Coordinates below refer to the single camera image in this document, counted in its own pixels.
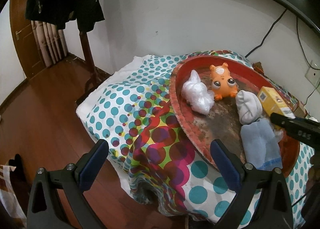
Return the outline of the yellow book box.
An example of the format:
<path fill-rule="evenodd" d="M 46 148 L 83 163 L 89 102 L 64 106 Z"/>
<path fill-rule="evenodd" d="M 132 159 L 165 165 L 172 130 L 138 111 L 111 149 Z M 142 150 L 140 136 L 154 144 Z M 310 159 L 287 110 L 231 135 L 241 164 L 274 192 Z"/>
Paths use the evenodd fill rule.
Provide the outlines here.
<path fill-rule="evenodd" d="M 257 97 L 269 120 L 271 119 L 272 113 L 277 113 L 289 118 L 295 118 L 291 108 L 274 88 L 262 86 Z"/>

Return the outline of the light blue sock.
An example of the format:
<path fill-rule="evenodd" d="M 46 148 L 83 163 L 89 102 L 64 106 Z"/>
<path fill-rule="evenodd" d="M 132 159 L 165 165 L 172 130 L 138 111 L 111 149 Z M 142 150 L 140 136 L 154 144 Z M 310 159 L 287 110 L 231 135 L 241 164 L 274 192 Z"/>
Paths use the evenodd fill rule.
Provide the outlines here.
<path fill-rule="evenodd" d="M 246 162 L 258 170 L 272 171 L 274 168 L 283 168 L 279 148 L 281 138 L 274 134 L 268 119 L 260 118 L 256 122 L 243 125 L 240 136 Z"/>

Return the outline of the white sock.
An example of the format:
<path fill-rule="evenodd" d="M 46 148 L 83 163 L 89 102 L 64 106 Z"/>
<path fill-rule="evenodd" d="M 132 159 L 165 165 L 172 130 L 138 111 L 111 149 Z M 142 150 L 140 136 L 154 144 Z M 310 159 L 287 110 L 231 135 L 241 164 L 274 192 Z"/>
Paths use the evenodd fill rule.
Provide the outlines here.
<path fill-rule="evenodd" d="M 252 92 L 240 90 L 235 97 L 235 102 L 242 125 L 257 121 L 263 113 L 258 97 Z"/>

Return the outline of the orange toy animal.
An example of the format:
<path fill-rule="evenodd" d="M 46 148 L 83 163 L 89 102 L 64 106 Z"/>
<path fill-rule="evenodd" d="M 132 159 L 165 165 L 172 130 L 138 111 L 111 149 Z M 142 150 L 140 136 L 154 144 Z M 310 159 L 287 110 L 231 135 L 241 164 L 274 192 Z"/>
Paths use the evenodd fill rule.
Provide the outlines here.
<path fill-rule="evenodd" d="M 238 93 L 238 85 L 231 77 L 227 63 L 224 62 L 220 66 L 211 65 L 210 77 L 212 79 L 211 87 L 216 101 L 227 97 L 236 97 Z"/>

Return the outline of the tan cardboard box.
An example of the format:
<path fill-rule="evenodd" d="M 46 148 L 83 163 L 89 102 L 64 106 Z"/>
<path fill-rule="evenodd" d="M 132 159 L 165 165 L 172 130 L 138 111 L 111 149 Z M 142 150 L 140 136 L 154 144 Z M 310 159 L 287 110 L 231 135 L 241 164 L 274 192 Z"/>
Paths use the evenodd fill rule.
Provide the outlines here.
<path fill-rule="evenodd" d="M 297 101 L 295 104 L 293 104 L 291 106 L 291 110 L 295 117 L 305 118 L 308 115 L 308 112 L 301 101 Z"/>

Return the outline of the red round tray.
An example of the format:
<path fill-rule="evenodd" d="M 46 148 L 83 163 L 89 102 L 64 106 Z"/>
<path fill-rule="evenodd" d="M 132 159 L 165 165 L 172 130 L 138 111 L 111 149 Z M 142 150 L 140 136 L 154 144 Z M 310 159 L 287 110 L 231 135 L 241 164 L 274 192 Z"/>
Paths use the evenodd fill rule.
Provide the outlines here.
<path fill-rule="evenodd" d="M 241 162 L 245 162 L 245 153 L 240 137 L 241 124 L 234 98 L 225 98 L 214 103 L 208 115 L 199 114 L 191 109 L 181 96 L 182 86 L 196 70 L 201 81 L 211 87 L 211 65 L 228 64 L 231 77 L 239 89 L 257 94 L 261 87 L 270 87 L 271 83 L 253 69 L 225 57 L 193 56 L 178 63 L 171 73 L 169 95 L 177 120 L 186 136 L 199 154 L 213 167 L 216 166 L 210 155 L 210 143 L 220 139 L 227 149 L 234 153 Z"/>

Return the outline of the white plastic bag wad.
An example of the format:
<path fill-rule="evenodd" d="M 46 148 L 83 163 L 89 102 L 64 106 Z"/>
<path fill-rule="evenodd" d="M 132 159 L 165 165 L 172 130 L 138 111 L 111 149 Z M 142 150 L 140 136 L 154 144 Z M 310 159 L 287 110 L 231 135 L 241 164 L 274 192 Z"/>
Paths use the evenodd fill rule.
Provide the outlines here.
<path fill-rule="evenodd" d="M 203 115 L 208 115 L 214 105 L 214 92 L 201 82 L 196 70 L 191 71 L 189 79 L 183 84 L 181 96 L 193 111 Z"/>

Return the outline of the wooden coat stand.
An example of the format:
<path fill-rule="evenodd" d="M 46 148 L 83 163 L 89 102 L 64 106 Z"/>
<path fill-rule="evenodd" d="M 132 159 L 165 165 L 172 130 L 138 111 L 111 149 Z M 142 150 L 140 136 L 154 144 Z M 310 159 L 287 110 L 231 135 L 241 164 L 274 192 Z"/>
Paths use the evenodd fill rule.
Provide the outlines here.
<path fill-rule="evenodd" d="M 78 98 L 75 102 L 77 106 L 79 106 L 91 92 L 97 89 L 97 87 L 99 87 L 107 78 L 111 76 L 107 72 L 96 68 L 87 33 L 84 31 L 80 31 L 79 36 L 82 52 L 84 53 L 85 64 L 87 70 L 89 71 L 90 77 L 85 83 L 84 94 L 81 95 L 80 98 Z"/>

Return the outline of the wooden door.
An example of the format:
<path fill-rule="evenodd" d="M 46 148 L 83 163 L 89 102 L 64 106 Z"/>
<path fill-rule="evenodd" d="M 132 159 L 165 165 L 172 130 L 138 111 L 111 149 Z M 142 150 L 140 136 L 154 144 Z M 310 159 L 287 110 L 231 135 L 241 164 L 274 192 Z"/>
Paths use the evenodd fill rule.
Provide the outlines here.
<path fill-rule="evenodd" d="M 22 69 L 27 79 L 32 79 L 45 69 L 36 45 L 31 21 L 25 18 L 27 0 L 9 0 L 12 39 Z"/>

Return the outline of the white wall socket plate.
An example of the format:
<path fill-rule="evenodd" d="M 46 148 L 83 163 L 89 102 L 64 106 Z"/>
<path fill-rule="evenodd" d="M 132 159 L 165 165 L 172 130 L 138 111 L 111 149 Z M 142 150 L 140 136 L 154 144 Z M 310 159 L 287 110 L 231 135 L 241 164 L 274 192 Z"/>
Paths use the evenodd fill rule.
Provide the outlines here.
<path fill-rule="evenodd" d="M 305 78 L 314 86 L 317 87 L 319 84 L 319 65 L 313 63 L 311 61 L 311 66 L 308 68 L 307 72 L 305 73 Z"/>

